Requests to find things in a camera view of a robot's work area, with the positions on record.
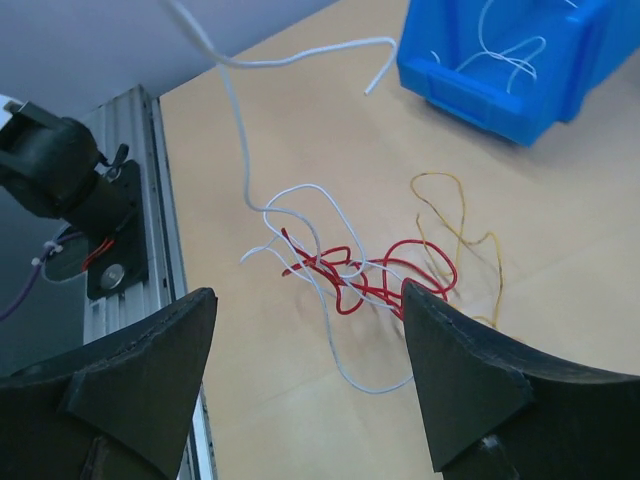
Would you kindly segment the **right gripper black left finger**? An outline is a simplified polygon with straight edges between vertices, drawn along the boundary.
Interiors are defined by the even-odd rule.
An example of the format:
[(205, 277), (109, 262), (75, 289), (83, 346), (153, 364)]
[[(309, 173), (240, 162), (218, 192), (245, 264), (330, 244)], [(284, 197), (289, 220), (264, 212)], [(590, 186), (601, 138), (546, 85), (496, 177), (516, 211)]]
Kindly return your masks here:
[(175, 479), (212, 343), (199, 288), (1, 379), (4, 479)]

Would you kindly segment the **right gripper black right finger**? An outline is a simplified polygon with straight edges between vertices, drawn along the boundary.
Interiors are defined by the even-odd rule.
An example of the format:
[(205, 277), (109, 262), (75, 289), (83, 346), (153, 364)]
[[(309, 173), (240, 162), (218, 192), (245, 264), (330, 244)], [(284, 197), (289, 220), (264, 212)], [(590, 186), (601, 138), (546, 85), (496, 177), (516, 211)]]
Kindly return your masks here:
[(639, 379), (544, 353), (402, 287), (433, 469), (446, 479), (635, 479)]

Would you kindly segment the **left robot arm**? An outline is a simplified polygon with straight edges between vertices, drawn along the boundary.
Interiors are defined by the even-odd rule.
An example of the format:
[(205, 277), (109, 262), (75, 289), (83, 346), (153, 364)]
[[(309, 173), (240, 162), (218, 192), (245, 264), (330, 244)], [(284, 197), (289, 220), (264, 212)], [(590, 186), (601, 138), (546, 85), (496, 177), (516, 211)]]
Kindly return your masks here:
[(121, 231), (136, 206), (109, 178), (128, 153), (122, 144), (108, 160), (83, 123), (1, 97), (1, 186), (37, 217), (63, 219), (96, 241)]

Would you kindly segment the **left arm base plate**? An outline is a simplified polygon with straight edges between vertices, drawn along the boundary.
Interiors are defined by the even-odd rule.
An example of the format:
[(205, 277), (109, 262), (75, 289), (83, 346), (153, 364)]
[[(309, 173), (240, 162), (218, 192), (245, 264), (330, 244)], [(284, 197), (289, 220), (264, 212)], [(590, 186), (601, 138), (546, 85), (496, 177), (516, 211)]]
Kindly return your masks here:
[(106, 165), (104, 177), (127, 200), (130, 210), (105, 241), (89, 243), (83, 270), (87, 274), (87, 297), (92, 301), (121, 294), (148, 279), (142, 172), (135, 160), (128, 160), (128, 153), (129, 146), (120, 144), (113, 162)]

